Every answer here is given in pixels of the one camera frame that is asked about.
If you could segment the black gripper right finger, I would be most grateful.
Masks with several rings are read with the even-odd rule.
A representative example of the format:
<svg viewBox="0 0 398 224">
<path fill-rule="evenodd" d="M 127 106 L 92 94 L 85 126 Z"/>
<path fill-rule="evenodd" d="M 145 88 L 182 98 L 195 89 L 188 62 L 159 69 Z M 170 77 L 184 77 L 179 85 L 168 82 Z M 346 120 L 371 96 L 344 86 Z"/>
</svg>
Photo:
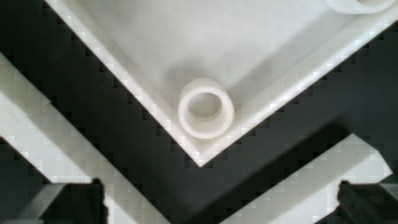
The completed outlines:
<svg viewBox="0 0 398 224">
<path fill-rule="evenodd" d="M 398 184 L 339 183 L 330 224 L 398 224 Z"/>
</svg>

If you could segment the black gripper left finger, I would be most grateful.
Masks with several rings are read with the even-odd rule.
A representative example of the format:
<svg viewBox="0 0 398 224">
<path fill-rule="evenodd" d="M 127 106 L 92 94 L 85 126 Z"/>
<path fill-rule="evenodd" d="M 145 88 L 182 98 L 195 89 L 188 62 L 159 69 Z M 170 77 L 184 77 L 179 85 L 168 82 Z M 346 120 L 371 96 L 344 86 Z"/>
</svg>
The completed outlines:
<svg viewBox="0 0 398 224">
<path fill-rule="evenodd" d="M 108 224 L 99 179 L 88 183 L 47 184 L 15 217 L 0 224 Z"/>
</svg>

